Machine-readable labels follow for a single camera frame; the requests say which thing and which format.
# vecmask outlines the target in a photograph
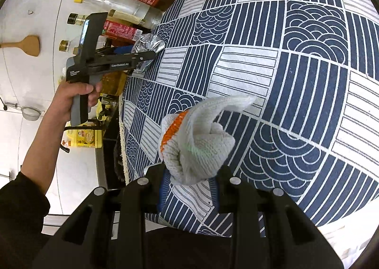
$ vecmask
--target human hand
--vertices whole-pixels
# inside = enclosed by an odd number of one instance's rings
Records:
[[[101,89],[101,82],[97,83],[95,87],[85,83],[62,82],[56,90],[47,114],[53,114],[57,120],[66,123],[70,120],[73,97],[88,94],[88,106],[92,107],[97,104]]]

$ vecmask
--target white bottle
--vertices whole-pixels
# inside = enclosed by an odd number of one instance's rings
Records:
[[[75,3],[88,3],[101,7],[109,16],[120,18],[153,29],[162,20],[162,11],[137,0],[74,0]]]

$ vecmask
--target black sleeve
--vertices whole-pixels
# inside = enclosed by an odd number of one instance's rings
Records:
[[[0,268],[29,268],[47,241],[41,234],[50,203],[24,174],[0,189]]]
[[[0,219],[11,219],[33,232],[40,233],[50,203],[46,196],[23,173],[0,189]]]

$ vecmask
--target white knit glove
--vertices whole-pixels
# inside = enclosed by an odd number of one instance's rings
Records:
[[[198,103],[185,115],[168,114],[162,119],[158,151],[178,184],[191,186],[217,175],[235,141],[213,120],[222,110],[241,112],[254,101],[254,96],[214,97]],[[175,122],[178,116],[184,116],[181,123]],[[180,126],[167,140],[166,132],[173,123]]]

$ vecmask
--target blue tablecloth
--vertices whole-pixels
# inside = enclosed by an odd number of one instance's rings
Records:
[[[359,210],[379,191],[378,24],[370,0],[177,0],[154,30],[167,48],[123,92],[130,180],[159,161],[166,114],[248,93],[258,98],[243,114],[217,119],[236,140],[235,176],[281,187],[317,226]],[[168,176],[162,212],[148,218],[230,236],[212,187]]]

